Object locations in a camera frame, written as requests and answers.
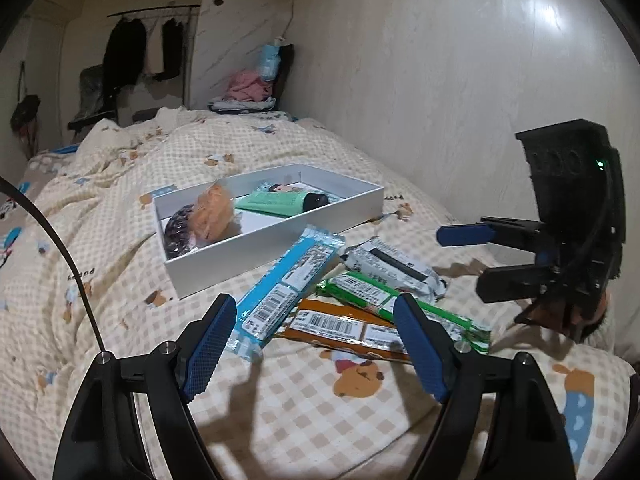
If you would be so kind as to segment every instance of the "blue gripper pad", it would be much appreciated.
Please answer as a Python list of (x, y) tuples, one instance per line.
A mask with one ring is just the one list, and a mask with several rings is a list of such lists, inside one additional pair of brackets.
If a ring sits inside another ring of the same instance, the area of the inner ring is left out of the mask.
[(229, 297), (220, 307), (187, 362), (187, 377), (182, 388), (187, 402), (191, 402), (193, 397), (207, 389), (235, 324), (236, 302)]
[(442, 361), (402, 296), (394, 303), (394, 321), (422, 388), (438, 402), (444, 402), (449, 398), (449, 390), (442, 378)]
[(494, 236), (495, 231), (487, 224), (443, 225), (436, 232), (436, 240), (443, 247), (484, 245)]

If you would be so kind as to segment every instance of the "pink cloth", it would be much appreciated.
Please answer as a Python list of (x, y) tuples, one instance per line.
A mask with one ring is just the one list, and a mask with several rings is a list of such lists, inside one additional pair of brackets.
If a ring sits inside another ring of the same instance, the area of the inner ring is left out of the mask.
[(270, 97), (271, 88), (271, 83), (263, 81), (255, 70), (242, 70), (231, 76), (225, 98), (260, 102)]

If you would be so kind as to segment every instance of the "blanket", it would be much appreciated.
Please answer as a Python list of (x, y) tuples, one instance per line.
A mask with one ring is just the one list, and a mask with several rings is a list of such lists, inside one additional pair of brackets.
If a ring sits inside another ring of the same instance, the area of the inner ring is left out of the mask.
[[(269, 134), (265, 126), (271, 126)], [(317, 123), (183, 109), (162, 109), (154, 120), (128, 128), (103, 120), (36, 205), (82, 274), (105, 346), (118, 357), (149, 352), (200, 318), (219, 293), (239, 300), (270, 268), (260, 266), (179, 301), (154, 239), (154, 190), (297, 162), (385, 187), (385, 217), (343, 233), (348, 246), (378, 235), (442, 272), (497, 264), (484, 248), (440, 247), (436, 229), (455, 219)], [(574, 435), (572, 452), (578, 476), (592, 478), (625, 433), (633, 370), (562, 336), (546, 341), (542, 329), (511, 341), (508, 321), (520, 307), (482, 304), (472, 272), (451, 275), (438, 306), (494, 327), (500, 355), (531, 351), (567, 414), (576, 398), (587, 402), (586, 432)], [(553, 351), (539, 349), (545, 345)], [(28, 219), (0, 270), (0, 427), (36, 478), (52, 475), (66, 416), (97, 351), (65, 261)], [(366, 386), (359, 383), (364, 380)], [(463, 478), (478, 468), (491, 405), (490, 398), (483, 403)], [(136, 407), (154, 475), (169, 479), (145, 396), (136, 396)], [(439, 409), (409, 365), (365, 364), (284, 339), (270, 342), (259, 363), (224, 353), (207, 390), (190, 404), (203, 441), (230, 480), (402, 478)]]

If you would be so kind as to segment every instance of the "white box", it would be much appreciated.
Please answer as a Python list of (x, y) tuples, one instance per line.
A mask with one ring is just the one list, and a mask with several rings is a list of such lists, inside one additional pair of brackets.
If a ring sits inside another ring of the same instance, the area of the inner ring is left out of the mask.
[(248, 195), (263, 182), (272, 182), (304, 184), (315, 190), (333, 193), (343, 200), (290, 218), (242, 211), (242, 232), (239, 235), (169, 260), (164, 250), (164, 226), (178, 209), (195, 203), (211, 183), (154, 198), (158, 243), (179, 298), (278, 259), (293, 245), (308, 224), (340, 233), (382, 215), (383, 187), (306, 164), (291, 164), (228, 176), (219, 182), (234, 198)]

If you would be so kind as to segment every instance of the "marble patterned wall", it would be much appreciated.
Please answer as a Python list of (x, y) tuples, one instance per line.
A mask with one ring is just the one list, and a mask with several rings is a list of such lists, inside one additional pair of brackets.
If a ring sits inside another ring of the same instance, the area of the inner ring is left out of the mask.
[(604, 124), (626, 190), (616, 349), (640, 359), (640, 66), (599, 0), (295, 0), (288, 37), (284, 109), (322, 121), (461, 221), (536, 217), (515, 132)]
[(281, 35), (290, 0), (202, 0), (191, 65), (191, 108), (224, 94), (233, 72), (253, 68), (263, 44)]

